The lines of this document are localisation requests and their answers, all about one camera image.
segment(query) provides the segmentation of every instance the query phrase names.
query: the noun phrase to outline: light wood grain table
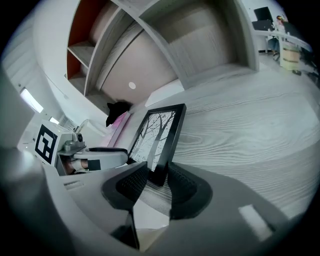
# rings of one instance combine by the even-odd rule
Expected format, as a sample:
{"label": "light wood grain table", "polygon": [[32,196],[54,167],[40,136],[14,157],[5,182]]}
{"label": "light wood grain table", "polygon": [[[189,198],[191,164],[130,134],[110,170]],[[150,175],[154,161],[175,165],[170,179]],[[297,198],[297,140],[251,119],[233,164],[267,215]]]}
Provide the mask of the light wood grain table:
{"label": "light wood grain table", "polygon": [[[128,149],[148,109],[185,103],[173,162],[235,178],[293,218],[306,210],[318,186],[318,102],[311,81],[272,70],[207,81],[133,109],[115,147]],[[167,184],[148,183],[140,199],[169,214]]]}
{"label": "light wood grain table", "polygon": [[281,31],[263,31],[263,30],[255,30],[254,34],[256,36],[264,36],[267,42],[267,38],[269,36],[276,37],[279,40],[279,48],[280,48],[280,66],[284,66],[284,40],[288,40],[290,43],[295,44],[296,46],[299,46],[301,48],[306,49],[309,52],[312,52],[312,48],[310,44],[307,42],[284,32]]}

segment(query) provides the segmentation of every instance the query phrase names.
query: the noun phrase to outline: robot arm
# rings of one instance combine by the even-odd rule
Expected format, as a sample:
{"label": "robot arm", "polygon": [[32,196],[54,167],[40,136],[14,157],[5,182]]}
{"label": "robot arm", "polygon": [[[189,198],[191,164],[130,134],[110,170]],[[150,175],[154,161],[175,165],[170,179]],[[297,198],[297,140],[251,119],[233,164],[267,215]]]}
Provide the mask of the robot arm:
{"label": "robot arm", "polygon": [[126,149],[86,148],[81,133],[71,132],[49,121],[42,122],[34,151],[43,163],[56,167],[60,176],[68,174],[65,167],[66,161],[87,160],[89,171],[119,167],[128,161]]}

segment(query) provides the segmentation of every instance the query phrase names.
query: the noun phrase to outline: person sitting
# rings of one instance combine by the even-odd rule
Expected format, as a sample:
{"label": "person sitting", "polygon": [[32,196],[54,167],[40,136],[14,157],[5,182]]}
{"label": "person sitting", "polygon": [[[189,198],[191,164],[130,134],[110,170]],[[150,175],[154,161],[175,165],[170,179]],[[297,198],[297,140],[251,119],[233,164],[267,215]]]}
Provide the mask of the person sitting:
{"label": "person sitting", "polygon": [[[282,18],[280,15],[276,17],[276,22],[274,23],[274,27],[276,31],[280,31],[280,32],[285,31],[283,21],[285,21],[285,19]],[[276,37],[273,37],[272,39],[270,39],[268,41],[268,48],[271,49],[273,53],[273,59],[277,62],[280,58],[279,40]]]}

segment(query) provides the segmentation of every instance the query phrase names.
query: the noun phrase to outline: white shelf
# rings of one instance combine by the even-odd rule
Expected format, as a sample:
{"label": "white shelf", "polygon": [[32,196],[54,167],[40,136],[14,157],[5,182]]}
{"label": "white shelf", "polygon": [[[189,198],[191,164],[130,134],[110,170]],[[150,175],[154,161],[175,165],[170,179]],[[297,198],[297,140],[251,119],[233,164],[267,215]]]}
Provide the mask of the white shelf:
{"label": "white shelf", "polygon": [[108,97],[107,95],[97,91],[95,88],[90,91],[86,98],[92,102],[98,109],[109,115],[110,110],[108,108],[108,103],[115,103],[115,101]]}
{"label": "white shelf", "polygon": [[68,50],[88,69],[95,47],[88,41],[71,45]]}
{"label": "white shelf", "polygon": [[68,80],[82,95],[85,93],[86,75],[82,71]]}
{"label": "white shelf", "polygon": [[97,79],[113,47],[121,35],[132,24],[134,19],[130,17],[122,8],[118,7],[112,17],[105,25],[100,38],[98,39],[92,58],[88,67],[88,74],[85,81],[84,95],[93,90]]}
{"label": "white shelf", "polygon": [[240,0],[150,0],[139,12],[126,0],[112,1],[150,35],[185,89],[221,77],[218,70],[259,70],[252,24]]}

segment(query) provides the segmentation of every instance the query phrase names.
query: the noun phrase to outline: white wood grain surface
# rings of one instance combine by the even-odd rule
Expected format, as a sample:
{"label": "white wood grain surface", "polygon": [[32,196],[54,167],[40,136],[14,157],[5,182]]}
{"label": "white wood grain surface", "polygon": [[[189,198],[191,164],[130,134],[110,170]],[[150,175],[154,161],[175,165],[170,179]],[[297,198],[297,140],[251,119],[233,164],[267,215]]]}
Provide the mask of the white wood grain surface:
{"label": "white wood grain surface", "polygon": [[94,53],[95,47],[88,41],[79,42],[68,47],[68,50],[86,67],[89,67],[89,63]]}
{"label": "white wood grain surface", "polygon": [[[186,104],[173,162],[235,178],[293,218],[319,183],[319,101],[311,81],[264,70],[207,81],[149,109]],[[135,110],[116,147],[128,148],[148,109]],[[166,185],[149,184],[140,199],[169,212]]]}
{"label": "white wood grain surface", "polygon": [[121,54],[142,31],[143,28],[138,23],[133,22],[133,24],[128,27],[128,29],[121,35],[102,66],[101,72],[95,85],[98,91],[101,90],[101,87],[103,86],[107,76],[109,75],[111,69],[114,67]]}

